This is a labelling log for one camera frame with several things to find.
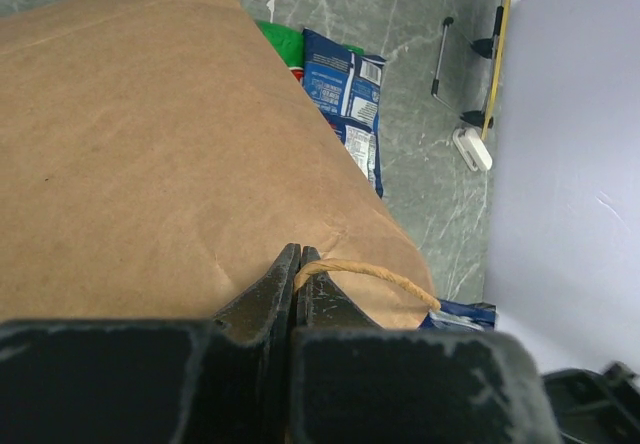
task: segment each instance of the blue plastic wrapper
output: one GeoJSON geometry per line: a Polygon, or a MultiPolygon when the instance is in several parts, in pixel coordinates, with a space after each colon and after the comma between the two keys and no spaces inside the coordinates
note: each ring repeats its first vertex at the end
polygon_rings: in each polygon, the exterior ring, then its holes
{"type": "Polygon", "coordinates": [[[440,299],[439,311],[431,311],[420,329],[444,331],[493,331],[496,327],[496,308],[491,304],[458,304],[440,299]]]}
{"type": "Polygon", "coordinates": [[[382,197],[378,104],[385,60],[305,29],[303,87],[382,197]]]}
{"type": "Polygon", "coordinates": [[[365,124],[354,119],[322,113],[340,142],[344,144],[360,170],[367,176],[378,196],[382,197],[380,175],[380,147],[378,135],[365,124]]]}

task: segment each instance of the brown paper bag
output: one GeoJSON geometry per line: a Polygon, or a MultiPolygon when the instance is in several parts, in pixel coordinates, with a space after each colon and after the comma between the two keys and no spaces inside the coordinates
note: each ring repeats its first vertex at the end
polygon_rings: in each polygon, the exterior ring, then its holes
{"type": "MultiPolygon", "coordinates": [[[[202,317],[288,242],[429,270],[236,0],[68,0],[0,24],[0,320],[202,317]]],[[[373,319],[426,306],[333,276],[373,319]]]]}

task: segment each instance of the marble surface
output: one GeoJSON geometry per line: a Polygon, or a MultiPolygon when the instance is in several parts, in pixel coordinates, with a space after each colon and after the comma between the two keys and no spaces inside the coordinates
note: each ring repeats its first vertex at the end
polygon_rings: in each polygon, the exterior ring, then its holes
{"type": "MultiPolygon", "coordinates": [[[[54,1],[0,0],[0,14],[54,1]]],[[[429,92],[441,23],[452,16],[440,95],[456,110],[481,106],[489,66],[464,36],[489,37],[500,0],[240,1],[254,18],[307,26],[388,59],[380,106],[384,200],[428,260],[439,296],[481,300],[492,177],[468,170],[451,142],[457,116],[429,92]]]]}

